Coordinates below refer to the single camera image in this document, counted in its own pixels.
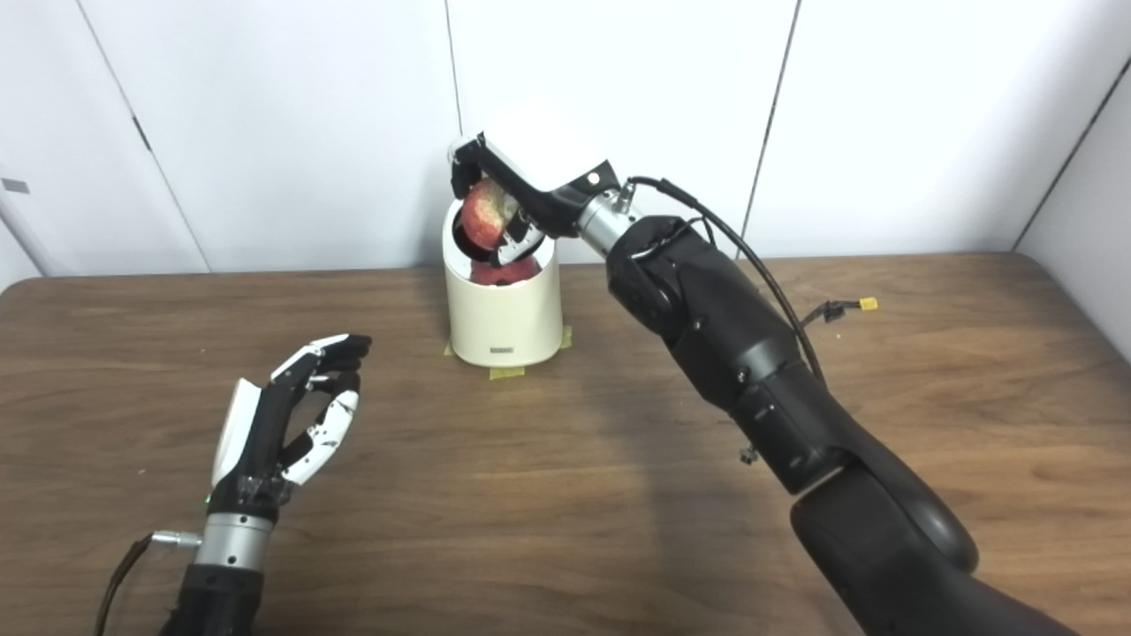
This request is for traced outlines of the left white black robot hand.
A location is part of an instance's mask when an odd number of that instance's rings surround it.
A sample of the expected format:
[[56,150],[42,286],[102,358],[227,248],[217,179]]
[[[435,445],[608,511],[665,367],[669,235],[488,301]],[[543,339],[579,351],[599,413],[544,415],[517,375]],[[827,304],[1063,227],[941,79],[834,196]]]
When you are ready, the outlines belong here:
[[[326,466],[349,431],[372,343],[356,334],[323,337],[296,350],[265,386],[238,379],[213,462],[210,515],[277,523],[293,491]],[[288,439],[294,410],[314,393],[327,395],[327,404]]]

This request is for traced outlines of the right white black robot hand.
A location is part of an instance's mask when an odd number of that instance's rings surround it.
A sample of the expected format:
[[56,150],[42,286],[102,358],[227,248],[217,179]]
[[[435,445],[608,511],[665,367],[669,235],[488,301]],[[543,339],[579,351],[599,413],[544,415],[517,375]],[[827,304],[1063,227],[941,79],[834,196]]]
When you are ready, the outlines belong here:
[[581,239],[604,259],[633,224],[618,210],[622,182],[606,154],[553,108],[529,103],[454,141],[450,184],[464,201],[489,178],[516,201],[504,232],[487,246],[497,267],[524,259],[545,240]]

